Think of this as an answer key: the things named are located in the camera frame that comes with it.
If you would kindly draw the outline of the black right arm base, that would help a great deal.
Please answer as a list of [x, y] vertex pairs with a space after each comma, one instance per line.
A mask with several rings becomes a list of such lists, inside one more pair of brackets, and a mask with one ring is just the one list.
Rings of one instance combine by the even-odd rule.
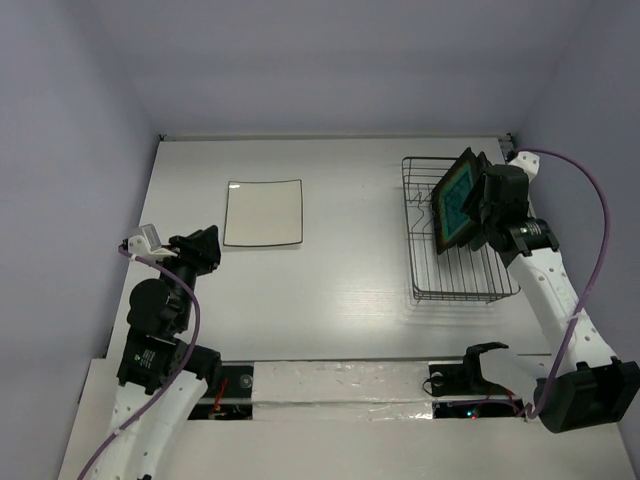
[[481, 372], [480, 355], [499, 349], [508, 346], [501, 342], [476, 344], [466, 349], [460, 363], [430, 364], [423, 390], [434, 397], [507, 395], [507, 389], [487, 381]]

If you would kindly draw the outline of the teal square plate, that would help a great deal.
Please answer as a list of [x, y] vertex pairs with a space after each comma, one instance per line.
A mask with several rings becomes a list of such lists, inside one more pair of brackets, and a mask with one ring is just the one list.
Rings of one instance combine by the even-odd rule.
[[465, 213], [463, 205], [480, 169], [480, 159], [468, 147], [432, 189], [431, 212], [438, 255], [453, 247], [463, 247], [477, 234], [477, 223]]

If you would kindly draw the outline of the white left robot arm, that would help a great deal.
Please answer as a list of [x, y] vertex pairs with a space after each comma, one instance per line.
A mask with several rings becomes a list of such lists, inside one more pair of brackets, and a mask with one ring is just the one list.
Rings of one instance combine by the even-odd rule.
[[118, 251], [159, 275], [130, 293], [109, 435], [78, 476], [156, 479], [197, 402], [221, 383], [220, 353], [197, 343], [201, 307], [195, 294], [198, 277], [219, 267], [218, 228], [162, 243], [153, 225], [142, 225]]

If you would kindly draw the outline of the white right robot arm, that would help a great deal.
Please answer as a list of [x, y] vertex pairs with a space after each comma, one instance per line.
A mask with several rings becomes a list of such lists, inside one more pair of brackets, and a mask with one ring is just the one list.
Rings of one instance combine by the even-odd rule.
[[553, 433], [620, 421], [639, 391], [639, 366], [621, 361], [603, 340], [565, 271], [548, 224], [528, 214], [529, 177], [512, 165], [484, 170], [465, 201], [491, 247], [516, 280], [556, 357], [543, 367], [503, 343], [468, 348], [462, 384], [492, 384], [521, 397], [524, 414]]

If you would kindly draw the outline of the white square plate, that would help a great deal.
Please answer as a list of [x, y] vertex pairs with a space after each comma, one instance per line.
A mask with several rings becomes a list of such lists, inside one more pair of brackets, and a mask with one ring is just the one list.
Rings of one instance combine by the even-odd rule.
[[271, 248], [300, 245], [304, 238], [301, 179], [230, 181], [223, 245]]

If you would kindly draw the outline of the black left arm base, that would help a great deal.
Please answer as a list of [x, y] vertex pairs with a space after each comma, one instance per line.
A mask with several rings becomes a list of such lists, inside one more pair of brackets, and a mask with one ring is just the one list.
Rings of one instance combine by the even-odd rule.
[[224, 363], [221, 376], [215, 387], [210, 391], [214, 398], [222, 391], [221, 398], [227, 401], [249, 402], [254, 384], [253, 363]]

